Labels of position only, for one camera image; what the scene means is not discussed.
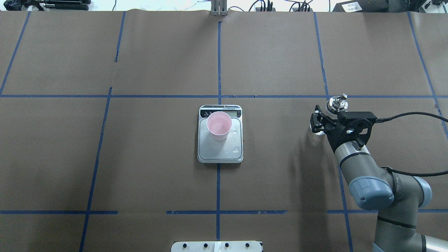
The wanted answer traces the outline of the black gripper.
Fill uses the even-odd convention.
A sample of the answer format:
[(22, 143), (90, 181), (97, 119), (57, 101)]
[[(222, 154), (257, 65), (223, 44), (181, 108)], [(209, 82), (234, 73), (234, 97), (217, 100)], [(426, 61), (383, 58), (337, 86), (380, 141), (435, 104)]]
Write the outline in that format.
[(354, 118), (343, 117), (339, 119), (326, 118), (327, 114), (322, 112), (319, 105), (310, 117), (310, 130), (312, 133), (325, 133), (331, 149), (335, 152), (338, 147), (346, 142), (356, 140), (354, 133), (347, 133), (349, 126), (354, 123)]

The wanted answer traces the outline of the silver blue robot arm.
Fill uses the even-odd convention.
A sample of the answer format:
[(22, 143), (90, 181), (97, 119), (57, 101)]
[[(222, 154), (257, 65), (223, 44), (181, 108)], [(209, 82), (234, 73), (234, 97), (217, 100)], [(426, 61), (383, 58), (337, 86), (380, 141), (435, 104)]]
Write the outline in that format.
[(426, 207), (433, 196), (424, 177), (444, 175), (447, 171), (413, 174), (379, 167), (366, 146), (374, 124), (409, 113), (377, 118), (372, 112), (330, 111), (336, 118), (316, 105), (310, 129), (314, 134), (327, 136), (357, 206), (378, 212), (372, 251), (446, 252), (446, 240), (417, 233), (416, 226), (419, 209)]

